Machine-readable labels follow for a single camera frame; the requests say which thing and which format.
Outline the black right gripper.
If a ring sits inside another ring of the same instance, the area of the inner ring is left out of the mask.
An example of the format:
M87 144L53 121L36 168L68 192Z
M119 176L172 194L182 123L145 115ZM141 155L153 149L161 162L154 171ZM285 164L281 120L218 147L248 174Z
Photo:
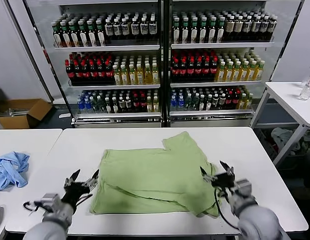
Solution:
M225 172L215 176L208 175L204 168L200 167L201 175L205 182L211 183L214 188L230 189L235 186L235 174L232 166L220 161L221 166Z

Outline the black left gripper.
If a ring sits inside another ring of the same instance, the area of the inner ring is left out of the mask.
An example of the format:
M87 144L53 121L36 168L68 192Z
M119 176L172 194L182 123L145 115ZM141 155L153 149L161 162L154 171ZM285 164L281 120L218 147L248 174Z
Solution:
M94 188L98 182L99 170L96 170L86 182L75 182L79 173L80 169L72 173L69 178L66 178L64 183L65 194L61 199L63 203L67 203L73 208L76 208L92 196L90 188Z

